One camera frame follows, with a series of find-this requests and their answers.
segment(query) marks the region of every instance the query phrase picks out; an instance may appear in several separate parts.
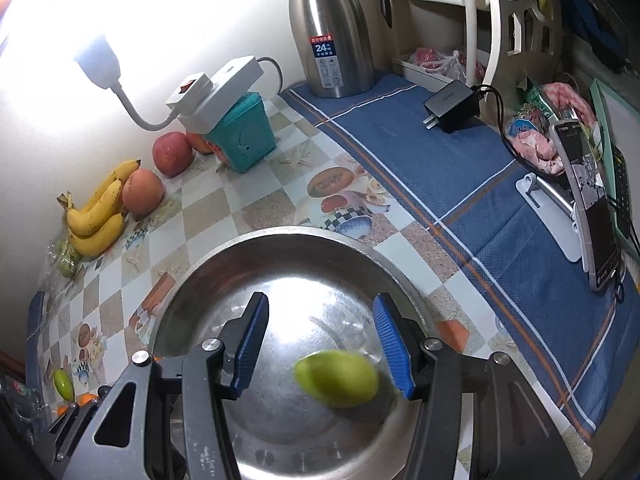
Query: power strip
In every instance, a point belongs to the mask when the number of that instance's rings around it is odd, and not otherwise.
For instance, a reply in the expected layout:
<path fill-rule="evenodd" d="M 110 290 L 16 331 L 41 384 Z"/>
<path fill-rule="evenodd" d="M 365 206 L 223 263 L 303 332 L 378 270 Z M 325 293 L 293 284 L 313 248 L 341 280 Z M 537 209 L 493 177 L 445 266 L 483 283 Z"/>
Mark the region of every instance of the power strip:
<path fill-rule="evenodd" d="M 210 79 L 187 76 L 166 101 L 177 119 L 194 134 L 208 134 L 264 72 L 254 56 L 232 59 Z"/>

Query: white stripe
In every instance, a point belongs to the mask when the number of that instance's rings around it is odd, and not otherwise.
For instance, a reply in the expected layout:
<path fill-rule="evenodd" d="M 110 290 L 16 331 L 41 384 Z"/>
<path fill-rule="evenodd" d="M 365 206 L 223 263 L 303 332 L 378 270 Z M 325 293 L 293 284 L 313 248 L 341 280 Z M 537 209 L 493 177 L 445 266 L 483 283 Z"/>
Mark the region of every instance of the white stripe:
<path fill-rule="evenodd" d="M 356 108 L 361 108 L 361 107 L 366 106 L 368 104 L 375 103 L 376 101 L 381 101 L 382 99 L 384 99 L 386 97 L 393 97 L 394 95 L 399 94 L 400 92 L 406 92 L 407 90 L 411 90 L 411 89 L 416 88 L 416 87 L 417 87 L 417 85 L 413 85 L 413 86 L 409 86 L 409 88 L 401 88 L 399 90 L 396 90 L 395 92 L 393 92 L 392 94 L 389 94 L 389 95 L 381 95 L 380 97 L 377 97 L 377 98 L 375 98 L 375 99 L 373 99 L 371 101 L 367 101 L 366 103 L 361 103 L 359 105 L 355 105 L 355 106 L 349 108 L 346 112 L 342 112 L 341 114 L 338 114 L 338 115 L 336 115 L 336 116 L 334 116 L 332 118 L 327 118 L 327 119 L 333 121 L 334 119 L 337 119 L 338 117 L 342 117 L 343 115 L 348 114 L 349 112 L 353 112 Z"/>
<path fill-rule="evenodd" d="M 305 98 L 300 97 L 299 94 L 297 94 L 296 92 L 294 92 L 293 90 L 290 90 L 290 92 L 295 95 L 296 97 L 298 97 L 301 101 L 305 102 L 307 105 L 309 105 L 310 107 L 312 107 L 314 110 L 316 110 L 318 113 L 322 114 L 324 117 L 326 117 L 329 122 L 333 123 L 335 126 L 337 126 L 338 128 L 340 128 L 345 134 L 347 134 L 349 137 L 351 137 L 351 139 L 353 139 L 355 142 L 357 142 L 360 147 L 365 150 L 367 153 L 369 153 L 370 156 L 372 156 L 373 159 L 375 159 L 375 161 L 382 167 L 384 168 L 384 170 L 394 178 L 394 180 L 404 188 L 404 190 L 411 195 L 411 197 L 413 197 L 413 199 L 422 206 L 422 208 L 424 208 L 424 210 L 431 215 L 431 217 L 437 221 L 438 217 L 436 215 L 434 215 L 434 213 L 431 211 L 431 209 L 429 209 L 427 207 L 427 205 L 422 202 L 422 200 L 420 200 L 413 191 L 411 191 L 405 184 L 404 182 L 402 182 L 402 180 L 400 180 L 398 177 L 395 176 L 395 174 L 392 173 L 391 170 L 389 170 L 388 167 L 386 167 L 381 160 L 379 160 L 379 158 L 376 157 L 376 155 L 374 155 L 373 153 L 371 153 L 371 151 L 364 145 L 362 144 L 358 139 L 356 139 L 353 135 L 351 135 L 347 130 L 345 130 L 342 126 L 340 126 L 340 124 L 336 123 L 334 120 L 332 120 L 331 118 L 327 117 L 327 115 L 322 111 L 319 110 L 318 108 L 316 108 L 315 106 L 313 106 L 309 101 L 307 101 Z M 567 391 L 569 392 L 569 394 L 571 394 L 573 391 L 571 389 L 571 385 L 569 384 L 569 381 L 567 380 L 564 372 L 562 371 L 562 368 L 560 367 L 560 363 L 558 362 L 558 359 L 556 359 L 556 356 L 553 355 L 551 349 L 548 347 L 548 345 L 545 343 L 545 341 L 542 339 L 542 336 L 538 333 L 538 331 L 535 329 L 535 327 L 532 325 L 532 323 L 529 321 L 529 319 L 527 318 L 527 316 L 524 315 L 523 311 L 521 311 L 519 309 L 519 307 L 513 302 L 513 300 L 508 296 L 508 294 L 504 291 L 504 289 L 500 286 L 500 284 L 495 280 L 495 278 L 491 275 L 491 273 L 489 272 L 489 270 L 484 266 L 484 264 L 478 260 L 478 258 L 476 258 L 474 256 L 474 254 L 466 247 L 465 244 L 462 243 L 462 241 L 459 240 L 459 238 L 453 234 L 453 232 L 445 225 L 442 224 L 442 228 L 447 232 L 447 234 L 449 234 L 449 236 L 451 236 L 451 238 L 453 238 L 456 243 L 463 248 L 466 253 L 471 256 L 472 260 L 478 264 L 478 266 L 482 269 L 482 271 L 487 275 L 487 277 L 491 280 L 491 282 L 496 286 L 496 288 L 500 291 L 500 293 L 505 297 L 505 299 L 509 302 L 509 304 L 513 307 L 513 309 L 518 313 L 518 315 L 522 318 L 522 320 L 527 324 L 527 326 L 529 327 L 529 329 L 533 332 L 533 334 L 536 336 L 536 338 L 538 339 L 538 341 L 540 342 L 540 344 L 544 347 L 544 349 L 546 350 L 546 352 L 549 354 L 549 357 L 551 357 L 551 360 L 554 362 L 554 364 L 556 365 L 556 369 L 558 370 L 558 373 L 560 374 L 560 376 L 562 377 L 562 380 L 564 381 L 564 385 L 566 386 Z M 576 401 L 576 399 L 574 399 L 574 404 L 576 406 L 576 408 L 578 409 L 578 412 L 582 415 L 583 419 L 595 430 L 596 429 L 596 425 L 591 421 L 591 419 L 587 416 L 586 413 L 584 413 L 584 410 L 582 409 L 582 407 L 580 406 L 580 404 L 578 404 L 578 402 Z"/>
<path fill-rule="evenodd" d="M 613 315 L 611 316 L 611 319 L 609 320 L 609 325 L 607 326 L 607 329 L 605 330 L 605 333 L 602 336 L 602 339 L 600 340 L 600 343 L 598 344 L 598 346 L 596 348 L 596 351 L 591 356 L 591 359 L 590 359 L 589 363 L 587 364 L 587 367 L 584 369 L 584 371 L 580 375 L 580 379 L 578 379 L 578 382 L 575 383 L 574 392 L 573 393 L 575 393 L 575 391 L 578 389 L 578 386 L 580 386 L 580 383 L 582 382 L 582 379 L 584 378 L 584 376 L 587 374 L 587 371 L 591 367 L 591 363 L 593 363 L 594 359 L 596 358 L 596 355 L 600 351 L 600 348 L 602 348 L 604 340 L 607 338 L 607 334 L 609 333 L 609 329 L 613 325 L 613 320 L 614 319 L 616 319 L 616 308 L 615 308 L 615 306 L 614 306 L 614 310 L 613 310 Z M 563 409 L 564 409 L 564 403 L 562 404 L 562 406 L 560 406 L 560 411 L 562 411 Z"/>
<path fill-rule="evenodd" d="M 436 224 L 442 223 L 442 220 L 444 220 L 447 216 L 449 216 L 452 212 L 454 212 L 457 208 L 459 208 L 463 203 L 465 203 L 474 193 L 476 193 L 482 186 L 484 186 L 484 184 L 489 182 L 492 178 L 495 178 L 496 176 L 500 175 L 504 170 L 506 170 L 515 161 L 516 161 L 515 158 L 512 159 L 511 162 L 509 164 L 507 164 L 504 168 L 502 168 L 500 171 L 497 171 L 497 173 L 492 174 L 492 176 L 490 176 L 487 180 L 485 180 L 482 184 L 480 184 L 480 186 L 476 187 L 471 193 L 469 193 L 467 196 L 465 196 L 460 202 L 458 202 L 455 206 L 453 206 L 446 213 L 444 213 L 444 215 L 442 215 L 440 218 L 438 218 Z"/>

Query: teal box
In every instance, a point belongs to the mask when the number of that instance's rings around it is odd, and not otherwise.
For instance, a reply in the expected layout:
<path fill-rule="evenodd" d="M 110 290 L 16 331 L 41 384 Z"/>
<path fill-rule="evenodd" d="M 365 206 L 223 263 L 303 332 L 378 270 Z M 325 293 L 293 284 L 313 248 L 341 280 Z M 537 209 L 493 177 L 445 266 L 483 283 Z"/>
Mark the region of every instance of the teal box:
<path fill-rule="evenodd" d="M 220 148 L 226 157 L 223 162 L 238 173 L 244 173 L 276 147 L 262 98 L 256 92 L 238 99 L 204 138 Z"/>

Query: green fruit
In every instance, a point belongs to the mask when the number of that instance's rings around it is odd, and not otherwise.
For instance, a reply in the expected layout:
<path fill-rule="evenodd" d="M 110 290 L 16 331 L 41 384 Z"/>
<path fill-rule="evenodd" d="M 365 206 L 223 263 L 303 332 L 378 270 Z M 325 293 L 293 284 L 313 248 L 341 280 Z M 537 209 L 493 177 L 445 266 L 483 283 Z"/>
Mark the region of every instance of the green fruit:
<path fill-rule="evenodd" d="M 378 370 L 355 352 L 316 352 L 297 361 L 293 374 L 306 393 L 330 408 L 352 408 L 378 392 Z"/>
<path fill-rule="evenodd" d="M 69 402 L 75 399 L 74 384 L 71 381 L 71 377 L 69 377 L 62 368 L 53 370 L 53 383 L 56 385 L 56 390 L 63 399 Z"/>
<path fill-rule="evenodd" d="M 80 255 L 78 252 L 68 240 L 65 241 L 62 245 L 62 251 L 56 264 L 60 274 L 71 280 L 76 275 L 76 272 L 78 272 L 79 261 Z"/>

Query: red apple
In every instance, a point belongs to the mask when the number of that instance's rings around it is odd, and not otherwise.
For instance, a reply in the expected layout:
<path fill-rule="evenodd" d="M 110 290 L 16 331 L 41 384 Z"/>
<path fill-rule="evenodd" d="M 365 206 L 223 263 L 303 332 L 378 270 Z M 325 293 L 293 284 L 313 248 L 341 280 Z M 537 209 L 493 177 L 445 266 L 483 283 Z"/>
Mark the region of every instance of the red apple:
<path fill-rule="evenodd" d="M 210 155 L 213 153 L 211 145 L 205 140 L 204 136 L 201 136 L 200 134 L 190 134 L 187 132 L 187 140 L 191 147 L 197 152 L 203 155 Z"/>
<path fill-rule="evenodd" d="M 152 155 L 156 168 L 169 178 L 180 175 L 193 160 L 193 150 L 182 132 L 169 132 L 158 137 Z"/>

